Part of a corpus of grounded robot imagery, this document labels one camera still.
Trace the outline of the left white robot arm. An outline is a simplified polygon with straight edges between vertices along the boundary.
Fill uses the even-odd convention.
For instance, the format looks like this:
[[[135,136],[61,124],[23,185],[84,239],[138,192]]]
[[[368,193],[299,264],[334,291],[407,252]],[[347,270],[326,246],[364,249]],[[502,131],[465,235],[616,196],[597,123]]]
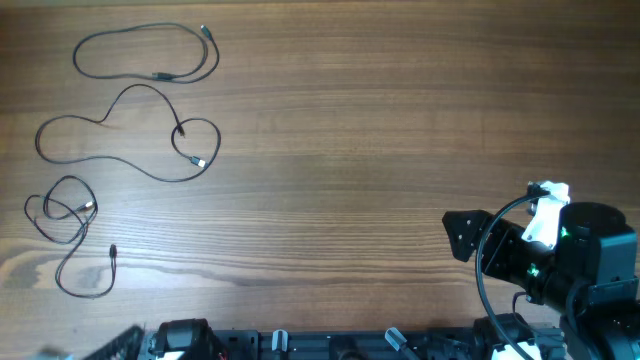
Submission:
[[[133,325],[85,359],[223,359],[205,319],[165,322],[146,332]]]

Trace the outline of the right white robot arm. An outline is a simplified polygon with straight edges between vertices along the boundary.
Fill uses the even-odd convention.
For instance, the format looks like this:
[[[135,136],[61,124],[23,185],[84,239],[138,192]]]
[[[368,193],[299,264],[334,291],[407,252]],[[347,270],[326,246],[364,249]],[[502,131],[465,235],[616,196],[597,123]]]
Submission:
[[[560,313],[573,358],[638,358],[637,235],[621,211],[592,202],[563,207],[554,247],[523,240],[523,227],[484,210],[448,211],[442,222],[454,258],[478,255],[482,274]]]

